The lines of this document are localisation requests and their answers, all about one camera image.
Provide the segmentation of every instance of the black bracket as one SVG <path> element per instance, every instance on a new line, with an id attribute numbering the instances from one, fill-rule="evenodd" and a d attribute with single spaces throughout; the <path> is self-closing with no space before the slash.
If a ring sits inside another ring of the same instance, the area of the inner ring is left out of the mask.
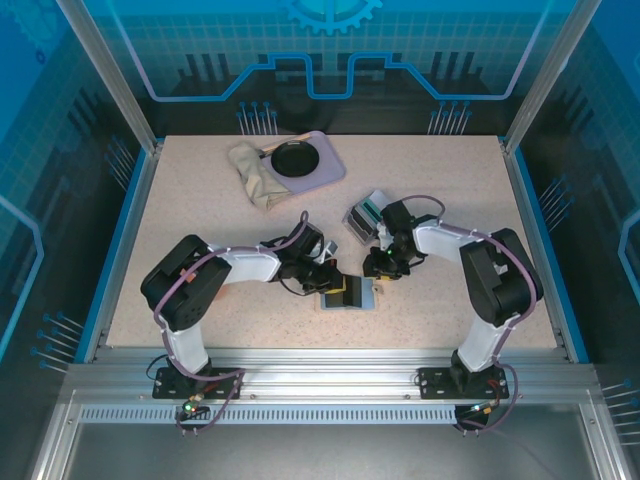
<path id="1" fill-rule="evenodd" d="M 422 400 L 492 400 L 496 398 L 496 392 L 487 383 L 489 380 L 498 382 L 501 400 L 509 398 L 509 386 L 503 369 L 491 366 L 474 375 L 478 377 L 464 394 L 460 393 L 449 367 L 419 368 L 415 383 L 420 387 Z"/>
<path id="2" fill-rule="evenodd" d="M 224 375 L 226 373 L 235 372 L 236 370 L 237 368 L 212 367 L 207 372 L 207 375 Z M 156 381 L 154 383 L 151 396 L 156 399 L 186 400 L 191 395 L 198 393 L 198 391 L 202 391 L 198 386 L 206 385 L 208 387 L 206 393 L 204 394 L 204 398 L 206 400 L 226 400 L 236 380 L 236 377 L 221 380 L 217 385 L 209 389 L 209 387 L 211 387 L 211 384 L 197 382 L 196 380 L 187 378 L 173 366 L 164 367 L 159 368 L 156 372 Z M 242 385 L 238 387 L 231 398 L 240 398 L 241 389 Z"/>

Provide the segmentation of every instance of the black cable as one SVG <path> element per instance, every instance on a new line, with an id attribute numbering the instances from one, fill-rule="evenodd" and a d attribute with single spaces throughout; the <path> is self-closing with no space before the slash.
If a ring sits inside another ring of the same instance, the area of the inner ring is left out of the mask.
<path id="1" fill-rule="evenodd" d="M 144 372 L 144 374 L 147 376 L 147 378 L 149 380 L 153 380 L 155 382 L 155 378 L 153 378 L 151 375 L 149 375 L 149 370 L 151 370 L 151 368 L 158 363 L 160 360 L 162 360 L 163 358 L 167 358 L 169 355 L 166 353 L 163 353 L 162 355 L 158 355 L 156 358 L 154 358 L 153 360 L 151 360 L 151 363 L 149 364 L 149 366 L 147 367 L 147 370 Z"/>
<path id="2" fill-rule="evenodd" d="M 305 293 L 296 292 L 295 290 L 291 290 L 291 288 L 287 287 L 287 284 L 284 283 L 284 280 L 282 279 L 282 277 L 278 277 L 278 280 L 280 280 L 280 285 L 282 285 L 287 292 L 293 293 L 294 295 L 297 295 L 299 297 L 306 297 L 308 295 L 311 295 L 312 293 L 315 293 L 313 291 L 309 291 Z"/>

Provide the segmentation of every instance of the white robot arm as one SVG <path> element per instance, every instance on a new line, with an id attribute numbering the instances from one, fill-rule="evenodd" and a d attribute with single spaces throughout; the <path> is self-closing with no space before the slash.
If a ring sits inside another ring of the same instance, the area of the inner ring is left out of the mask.
<path id="1" fill-rule="evenodd" d="M 388 204 L 381 215 L 380 247 L 373 247 L 365 260 L 365 276 L 397 280 L 428 255 L 463 267 L 475 315 L 452 357 L 451 375 L 464 393 L 475 374 L 494 364 L 506 331 L 531 305 L 527 280 L 503 251 L 472 231 L 446 225 L 432 215 L 415 218 L 402 201 Z M 490 237 L 515 255 L 535 285 L 535 300 L 542 298 L 542 284 L 516 233 L 503 229 Z M 418 262 L 410 263 L 416 258 Z"/>
<path id="2" fill-rule="evenodd" d="M 184 374 L 208 374 L 209 356 L 202 341 L 200 320 L 223 285 L 295 278 L 304 295 L 343 289 L 343 276 L 331 258 L 336 249 L 334 242 L 325 245 L 324 236 L 311 224 L 300 223 L 287 237 L 265 242 L 255 249 L 230 248 L 211 258 L 191 273 L 161 308 L 161 323 L 166 325 L 163 333 L 172 362 L 180 365 Z M 220 247 L 207 244 L 196 235 L 183 238 L 142 282 L 140 289 L 149 307 L 155 310 L 190 267 L 219 250 Z"/>

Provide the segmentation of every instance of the beige work surface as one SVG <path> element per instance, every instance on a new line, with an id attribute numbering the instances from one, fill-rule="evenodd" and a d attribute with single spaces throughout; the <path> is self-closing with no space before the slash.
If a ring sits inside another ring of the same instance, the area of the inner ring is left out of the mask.
<path id="1" fill-rule="evenodd" d="M 342 224 L 348 207 L 375 188 L 391 200 L 426 193 L 447 205 L 445 220 L 525 236 L 496 137 L 332 136 L 347 168 L 338 183 L 255 208 L 227 160 L 234 136 L 167 137 L 109 332 L 114 346 L 160 346 L 160 332 L 140 294 L 145 275 L 187 234 L 218 245 L 256 245 L 286 235 L 300 212 L 338 244 L 338 267 L 361 274 L 368 249 Z M 273 137 L 244 137 L 265 146 Z M 427 201 L 412 213 L 435 212 Z M 374 311 L 326 312 L 317 295 L 302 298 L 277 283 L 224 288 L 202 320 L 205 345 L 250 348 L 437 348 L 466 337 L 473 309 L 460 267 L 428 257 L 410 277 L 382 282 Z M 555 347 L 543 302 L 511 335 L 510 347 Z"/>

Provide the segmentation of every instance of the beige cloth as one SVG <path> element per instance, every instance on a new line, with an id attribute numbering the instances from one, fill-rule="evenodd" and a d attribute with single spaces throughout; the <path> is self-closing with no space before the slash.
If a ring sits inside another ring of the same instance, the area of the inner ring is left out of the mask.
<path id="1" fill-rule="evenodd" d="M 229 152 L 229 161 L 236 167 L 251 202 L 268 211 L 291 195 L 262 164 L 258 151 L 248 143 L 241 143 Z"/>

